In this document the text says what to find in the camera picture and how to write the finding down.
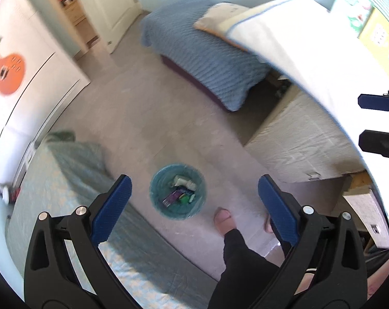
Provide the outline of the green quilted bed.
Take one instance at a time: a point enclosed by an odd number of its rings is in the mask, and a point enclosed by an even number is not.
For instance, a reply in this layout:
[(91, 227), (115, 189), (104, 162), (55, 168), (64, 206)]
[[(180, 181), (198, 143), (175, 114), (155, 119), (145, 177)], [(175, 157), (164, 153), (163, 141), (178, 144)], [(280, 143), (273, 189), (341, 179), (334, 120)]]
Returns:
[(34, 152), (7, 228), (30, 308), (206, 308), (215, 281), (129, 203), (101, 147), (71, 131)]

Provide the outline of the teal woven trash basket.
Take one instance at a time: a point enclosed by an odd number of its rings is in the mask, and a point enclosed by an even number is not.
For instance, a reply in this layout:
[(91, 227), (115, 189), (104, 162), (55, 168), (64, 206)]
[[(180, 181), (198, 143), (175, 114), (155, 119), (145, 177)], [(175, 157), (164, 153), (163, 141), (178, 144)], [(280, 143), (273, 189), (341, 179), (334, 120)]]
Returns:
[(198, 214), (205, 204), (205, 179), (192, 166), (170, 164), (153, 176), (149, 193), (153, 207), (160, 214), (172, 220), (185, 220)]

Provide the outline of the yellow word book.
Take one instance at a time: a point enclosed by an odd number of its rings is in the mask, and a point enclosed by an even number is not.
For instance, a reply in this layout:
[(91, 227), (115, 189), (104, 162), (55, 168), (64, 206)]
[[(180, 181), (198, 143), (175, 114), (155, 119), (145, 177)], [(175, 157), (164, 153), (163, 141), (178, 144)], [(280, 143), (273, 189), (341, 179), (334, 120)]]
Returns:
[(359, 37), (389, 75), (389, 21), (375, 8)]

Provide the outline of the pink slipper left foot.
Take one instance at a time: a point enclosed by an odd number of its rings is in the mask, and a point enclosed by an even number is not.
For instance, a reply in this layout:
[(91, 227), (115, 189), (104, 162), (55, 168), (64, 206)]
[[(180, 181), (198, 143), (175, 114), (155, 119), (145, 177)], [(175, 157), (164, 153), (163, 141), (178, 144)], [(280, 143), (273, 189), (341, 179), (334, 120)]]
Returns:
[(213, 217), (215, 229), (224, 237), (228, 232), (237, 229), (236, 222), (231, 215), (231, 212), (224, 208), (217, 208)]

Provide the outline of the white mattress with blue piping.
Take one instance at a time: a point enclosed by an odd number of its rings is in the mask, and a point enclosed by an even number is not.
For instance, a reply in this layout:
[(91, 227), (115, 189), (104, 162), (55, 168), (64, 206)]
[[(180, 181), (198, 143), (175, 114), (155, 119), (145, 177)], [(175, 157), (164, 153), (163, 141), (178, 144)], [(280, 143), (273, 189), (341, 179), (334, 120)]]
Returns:
[(362, 93), (389, 91), (389, 76), (321, 4), (275, 0), (223, 21), (219, 29), (315, 99), (353, 146), (365, 130), (389, 133), (389, 112), (358, 105)]

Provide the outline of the white room door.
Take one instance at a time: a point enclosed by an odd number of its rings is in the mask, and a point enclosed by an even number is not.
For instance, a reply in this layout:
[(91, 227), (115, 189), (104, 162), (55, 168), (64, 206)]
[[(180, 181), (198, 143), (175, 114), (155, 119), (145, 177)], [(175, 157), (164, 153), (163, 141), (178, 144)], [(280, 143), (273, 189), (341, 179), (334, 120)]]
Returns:
[(142, 12), (139, 0), (79, 0), (109, 53), (113, 53)]

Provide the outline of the blue quilted bed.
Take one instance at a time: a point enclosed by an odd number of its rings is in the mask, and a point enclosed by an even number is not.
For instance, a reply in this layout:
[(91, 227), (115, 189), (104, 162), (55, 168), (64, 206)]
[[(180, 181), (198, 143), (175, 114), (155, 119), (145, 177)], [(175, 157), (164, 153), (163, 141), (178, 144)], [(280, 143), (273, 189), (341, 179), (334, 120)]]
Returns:
[(141, 44), (171, 60), (235, 112), (248, 91), (268, 75), (270, 66), (194, 28), (212, 5), (210, 0), (177, 0), (154, 10), (140, 22)]

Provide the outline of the white wardrobe with guitar sticker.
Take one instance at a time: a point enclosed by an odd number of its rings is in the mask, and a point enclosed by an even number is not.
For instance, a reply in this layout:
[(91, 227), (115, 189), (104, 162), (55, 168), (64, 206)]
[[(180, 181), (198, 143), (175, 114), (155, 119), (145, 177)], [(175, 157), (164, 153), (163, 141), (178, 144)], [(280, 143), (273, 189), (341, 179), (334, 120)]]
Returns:
[(0, 184), (89, 83), (29, 0), (0, 0)]

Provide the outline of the green sponge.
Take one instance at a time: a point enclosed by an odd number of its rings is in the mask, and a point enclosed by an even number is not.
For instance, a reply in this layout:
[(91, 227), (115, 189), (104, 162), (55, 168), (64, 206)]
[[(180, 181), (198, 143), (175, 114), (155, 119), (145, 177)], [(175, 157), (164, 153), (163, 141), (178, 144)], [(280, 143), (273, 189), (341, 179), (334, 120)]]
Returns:
[(178, 198), (180, 204), (191, 204), (194, 201), (195, 194), (184, 193)]

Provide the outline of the green elephant book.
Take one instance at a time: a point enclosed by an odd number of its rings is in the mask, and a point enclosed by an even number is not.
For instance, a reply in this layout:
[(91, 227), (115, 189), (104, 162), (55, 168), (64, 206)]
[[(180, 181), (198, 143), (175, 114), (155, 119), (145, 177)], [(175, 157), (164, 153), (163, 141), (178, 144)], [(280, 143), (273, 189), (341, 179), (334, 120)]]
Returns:
[(334, 0), (330, 12), (358, 38), (373, 10), (374, 4), (370, 0)]

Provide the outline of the cream pillow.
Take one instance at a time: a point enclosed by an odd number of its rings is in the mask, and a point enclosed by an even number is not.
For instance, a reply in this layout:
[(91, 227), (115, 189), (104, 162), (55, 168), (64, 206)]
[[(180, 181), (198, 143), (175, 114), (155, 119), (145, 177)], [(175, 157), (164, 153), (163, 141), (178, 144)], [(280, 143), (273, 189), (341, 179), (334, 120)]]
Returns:
[(229, 2), (220, 2), (211, 6), (201, 18), (195, 21), (193, 28), (214, 35), (222, 39), (224, 42), (227, 42), (238, 49), (244, 50), (234, 42), (231, 42), (225, 36), (225, 33), (219, 28), (219, 24), (248, 10), (249, 8), (245, 6)]

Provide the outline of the purple wrapper in basket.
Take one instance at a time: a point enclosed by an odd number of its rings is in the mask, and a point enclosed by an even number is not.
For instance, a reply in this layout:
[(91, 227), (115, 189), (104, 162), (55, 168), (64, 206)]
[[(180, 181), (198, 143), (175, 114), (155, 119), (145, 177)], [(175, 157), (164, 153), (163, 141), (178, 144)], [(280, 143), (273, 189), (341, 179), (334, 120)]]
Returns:
[(168, 194), (163, 200), (162, 200), (162, 204), (168, 208), (170, 207), (173, 203), (175, 203), (176, 201), (178, 201), (178, 198), (184, 194), (185, 191), (181, 190), (181, 189), (177, 189), (177, 190), (174, 190), (173, 192), (171, 192), (170, 194)]

